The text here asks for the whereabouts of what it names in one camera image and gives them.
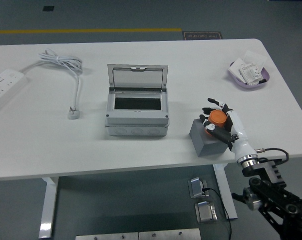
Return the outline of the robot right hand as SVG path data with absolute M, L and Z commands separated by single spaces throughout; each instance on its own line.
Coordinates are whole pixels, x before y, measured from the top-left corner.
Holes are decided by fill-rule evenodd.
M 249 144 L 238 113 L 219 100 L 208 98 L 208 102 L 216 104 L 218 108 L 202 108 L 203 114 L 199 118 L 205 131 L 225 143 L 235 154 L 238 163 L 256 158 L 258 154 Z

